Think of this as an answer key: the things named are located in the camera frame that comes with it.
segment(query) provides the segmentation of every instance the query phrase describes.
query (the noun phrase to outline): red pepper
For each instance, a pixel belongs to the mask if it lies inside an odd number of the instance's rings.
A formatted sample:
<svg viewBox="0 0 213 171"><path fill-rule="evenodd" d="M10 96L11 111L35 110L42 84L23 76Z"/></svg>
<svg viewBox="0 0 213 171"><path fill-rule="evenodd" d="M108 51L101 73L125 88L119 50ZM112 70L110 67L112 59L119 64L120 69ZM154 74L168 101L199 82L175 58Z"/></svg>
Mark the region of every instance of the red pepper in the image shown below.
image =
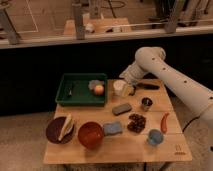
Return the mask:
<svg viewBox="0 0 213 171"><path fill-rule="evenodd" d="M167 132L166 119L168 116L169 116L169 113L165 113L163 118L161 119L161 132L164 134Z"/></svg>

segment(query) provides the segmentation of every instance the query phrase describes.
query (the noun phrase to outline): wall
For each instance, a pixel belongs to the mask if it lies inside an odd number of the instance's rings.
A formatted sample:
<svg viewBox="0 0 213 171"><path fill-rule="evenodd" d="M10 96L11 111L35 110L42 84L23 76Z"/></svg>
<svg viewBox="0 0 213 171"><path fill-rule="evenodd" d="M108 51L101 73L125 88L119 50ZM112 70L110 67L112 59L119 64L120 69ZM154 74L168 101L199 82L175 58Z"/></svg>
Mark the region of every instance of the wall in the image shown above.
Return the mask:
<svg viewBox="0 0 213 171"><path fill-rule="evenodd" d="M118 78L143 46L163 47L168 64L213 88L213 35L4 49L0 50L0 113L54 110L63 73L104 72Z"/></svg>

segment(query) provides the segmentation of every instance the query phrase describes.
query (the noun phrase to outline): blue sponge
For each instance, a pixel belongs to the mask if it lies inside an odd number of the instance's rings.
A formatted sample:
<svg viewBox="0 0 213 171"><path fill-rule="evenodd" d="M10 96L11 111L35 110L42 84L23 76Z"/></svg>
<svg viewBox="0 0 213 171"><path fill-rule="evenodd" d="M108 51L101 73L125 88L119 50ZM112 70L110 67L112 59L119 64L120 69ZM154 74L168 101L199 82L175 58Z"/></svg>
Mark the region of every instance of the blue sponge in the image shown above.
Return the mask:
<svg viewBox="0 0 213 171"><path fill-rule="evenodd" d="M106 123L103 125L104 134L106 135L115 135L122 133L122 125L119 121L113 123Z"/></svg>

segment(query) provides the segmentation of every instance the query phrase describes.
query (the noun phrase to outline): metal cup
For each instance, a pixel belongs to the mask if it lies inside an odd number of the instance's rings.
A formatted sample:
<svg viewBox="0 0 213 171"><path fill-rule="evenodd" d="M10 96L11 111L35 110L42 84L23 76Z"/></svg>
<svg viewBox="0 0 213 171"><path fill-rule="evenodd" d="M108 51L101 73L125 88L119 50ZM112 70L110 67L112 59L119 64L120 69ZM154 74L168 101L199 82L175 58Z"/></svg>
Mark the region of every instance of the metal cup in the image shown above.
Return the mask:
<svg viewBox="0 0 213 171"><path fill-rule="evenodd" d="M141 100L141 107L143 109L143 111L147 112L149 110L149 108L152 106L153 102L150 98L148 97L144 97Z"/></svg>

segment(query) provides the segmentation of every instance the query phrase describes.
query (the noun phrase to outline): glass wall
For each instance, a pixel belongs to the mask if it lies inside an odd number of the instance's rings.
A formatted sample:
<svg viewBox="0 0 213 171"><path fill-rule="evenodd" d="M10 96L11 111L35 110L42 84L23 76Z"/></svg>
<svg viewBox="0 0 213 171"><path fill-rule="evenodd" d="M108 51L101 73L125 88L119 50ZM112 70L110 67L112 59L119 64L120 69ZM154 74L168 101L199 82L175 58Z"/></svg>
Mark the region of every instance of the glass wall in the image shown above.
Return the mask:
<svg viewBox="0 0 213 171"><path fill-rule="evenodd" d="M1 0L19 43L212 33L213 0ZM0 16L0 41L8 36Z"/></svg>

